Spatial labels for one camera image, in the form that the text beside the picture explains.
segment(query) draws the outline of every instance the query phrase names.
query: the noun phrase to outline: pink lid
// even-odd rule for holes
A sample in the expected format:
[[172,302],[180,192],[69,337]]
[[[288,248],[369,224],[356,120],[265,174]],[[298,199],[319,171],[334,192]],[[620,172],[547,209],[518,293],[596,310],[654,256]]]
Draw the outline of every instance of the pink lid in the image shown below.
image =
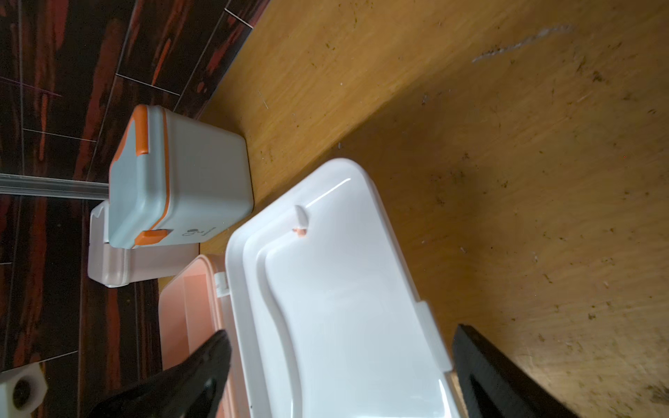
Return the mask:
[[225,329],[233,354],[216,417],[247,417],[244,375],[223,262],[223,256],[198,255],[161,292],[158,317],[163,370],[183,362],[214,332]]

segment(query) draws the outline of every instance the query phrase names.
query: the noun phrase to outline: orange trim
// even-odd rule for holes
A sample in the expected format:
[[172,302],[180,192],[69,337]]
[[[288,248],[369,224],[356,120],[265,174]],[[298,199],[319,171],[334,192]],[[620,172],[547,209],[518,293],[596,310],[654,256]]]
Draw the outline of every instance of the orange trim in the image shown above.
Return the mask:
[[149,153],[149,109],[147,108],[147,105],[139,104],[135,106],[134,110],[132,111],[132,116],[128,121],[128,126],[126,126],[125,132],[123,132],[123,137],[121,138],[120,144],[118,144],[118,148],[116,149],[112,163],[109,164],[109,179],[112,178],[112,167],[114,166],[114,163],[118,161],[119,158],[121,158],[121,154],[125,148],[126,139],[128,138],[128,131],[130,130],[130,125],[132,125],[133,122],[135,131],[135,149],[137,155],[140,155],[140,143],[142,143],[142,146],[147,150],[146,152],[143,152],[143,154]]
[[134,239],[135,245],[157,244],[169,234],[169,229],[156,229],[155,231],[141,231]]
[[140,105],[132,113],[134,117],[134,151],[137,156],[149,153],[149,109]]
[[[167,216],[167,211],[169,210],[169,198],[170,198],[170,186],[169,186],[169,138],[167,136],[167,113],[165,112],[165,109],[162,109],[163,111],[163,141],[165,141],[165,210],[163,211],[163,216],[161,216],[160,219],[156,221],[156,223],[153,224],[153,226],[148,230],[148,231],[142,231],[139,233],[137,238],[134,240],[135,245],[151,245],[155,244],[157,242],[160,242],[161,239],[165,238],[167,234],[170,232],[169,229],[158,229],[156,231],[153,231],[153,228],[158,226],[158,224]],[[165,231],[161,232],[164,233],[164,235],[156,242],[148,242],[146,244],[143,243],[138,243],[143,242],[143,236],[147,233],[150,232],[158,232],[158,231]]]

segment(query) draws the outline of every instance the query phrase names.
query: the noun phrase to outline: wooden surface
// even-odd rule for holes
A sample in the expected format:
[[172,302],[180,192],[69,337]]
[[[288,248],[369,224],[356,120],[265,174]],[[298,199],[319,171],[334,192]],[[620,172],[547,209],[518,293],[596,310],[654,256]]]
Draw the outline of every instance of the wooden surface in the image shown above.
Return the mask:
[[246,137],[256,211],[351,158],[449,345],[474,325],[584,417],[669,415],[666,2],[265,14],[202,117]]

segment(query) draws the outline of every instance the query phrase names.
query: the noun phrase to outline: dark tiled wall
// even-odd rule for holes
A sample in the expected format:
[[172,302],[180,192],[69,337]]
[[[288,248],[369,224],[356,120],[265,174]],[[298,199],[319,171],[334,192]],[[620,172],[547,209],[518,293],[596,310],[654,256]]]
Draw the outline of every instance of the dark tiled wall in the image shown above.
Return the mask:
[[[0,173],[106,182],[132,109],[198,117],[268,2],[0,0]],[[36,417],[162,367],[156,281],[86,275],[95,205],[0,195],[0,370],[41,362]]]

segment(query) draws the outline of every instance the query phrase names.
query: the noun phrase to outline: orange latch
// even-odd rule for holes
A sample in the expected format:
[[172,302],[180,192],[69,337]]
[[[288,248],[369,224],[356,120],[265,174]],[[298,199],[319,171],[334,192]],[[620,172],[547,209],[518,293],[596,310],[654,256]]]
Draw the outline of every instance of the orange latch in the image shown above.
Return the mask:
[[155,231],[141,231],[134,239],[135,245],[158,244],[170,233],[169,229],[156,229]]

